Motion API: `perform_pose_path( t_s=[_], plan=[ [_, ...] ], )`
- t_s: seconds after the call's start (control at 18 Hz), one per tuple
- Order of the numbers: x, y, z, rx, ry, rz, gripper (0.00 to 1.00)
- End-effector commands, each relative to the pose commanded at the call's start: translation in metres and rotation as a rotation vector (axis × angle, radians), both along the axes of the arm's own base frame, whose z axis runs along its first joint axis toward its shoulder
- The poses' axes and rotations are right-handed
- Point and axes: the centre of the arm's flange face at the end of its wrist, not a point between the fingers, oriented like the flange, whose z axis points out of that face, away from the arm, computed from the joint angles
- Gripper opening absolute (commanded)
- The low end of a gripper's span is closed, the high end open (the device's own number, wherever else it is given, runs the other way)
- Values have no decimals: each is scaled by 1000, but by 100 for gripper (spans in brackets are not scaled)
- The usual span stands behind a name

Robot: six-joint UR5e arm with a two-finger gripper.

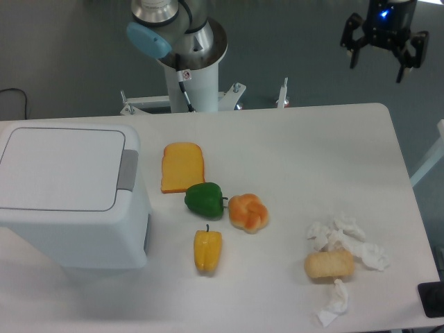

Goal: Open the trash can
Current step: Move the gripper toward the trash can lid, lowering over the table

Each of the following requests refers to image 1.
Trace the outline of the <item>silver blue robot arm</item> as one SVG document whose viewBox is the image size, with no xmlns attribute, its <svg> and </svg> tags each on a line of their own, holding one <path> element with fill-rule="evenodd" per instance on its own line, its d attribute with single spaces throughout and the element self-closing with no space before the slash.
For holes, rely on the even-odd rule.
<svg viewBox="0 0 444 333">
<path fill-rule="evenodd" d="M 366 45 L 390 51 L 400 63 L 396 81 L 404 70 L 419 68 L 426 56 L 429 33 L 411 31 L 416 1 L 370 1 L 365 18 L 357 13 L 345 22 L 340 45 L 351 54 L 350 67 Z M 198 49 L 181 51 L 186 37 L 211 31 L 206 1 L 132 1 L 133 21 L 126 33 L 142 53 L 155 59 L 180 54 L 196 56 Z"/>
</svg>

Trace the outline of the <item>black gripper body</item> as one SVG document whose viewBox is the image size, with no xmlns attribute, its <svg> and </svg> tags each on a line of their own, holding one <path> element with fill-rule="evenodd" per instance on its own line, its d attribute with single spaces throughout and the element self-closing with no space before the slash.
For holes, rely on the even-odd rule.
<svg viewBox="0 0 444 333">
<path fill-rule="evenodd" d="M 416 1 L 369 1 L 361 46 L 369 44 L 389 51 L 392 46 L 414 49 L 411 23 L 415 9 Z"/>
</svg>

